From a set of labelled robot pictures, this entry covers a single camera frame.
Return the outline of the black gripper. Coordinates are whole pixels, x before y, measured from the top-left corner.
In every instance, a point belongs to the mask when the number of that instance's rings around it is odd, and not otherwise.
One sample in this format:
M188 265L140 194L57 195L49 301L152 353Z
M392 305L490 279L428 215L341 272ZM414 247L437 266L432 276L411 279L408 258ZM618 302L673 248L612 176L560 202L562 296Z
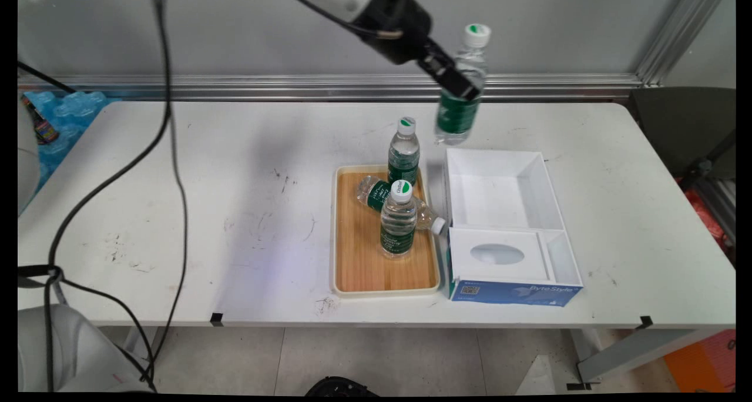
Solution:
M352 25L373 32L359 34L363 43L393 65L417 65L451 96L473 101L481 90L457 68L464 46L449 48L433 41L430 14L416 0L370 0Z

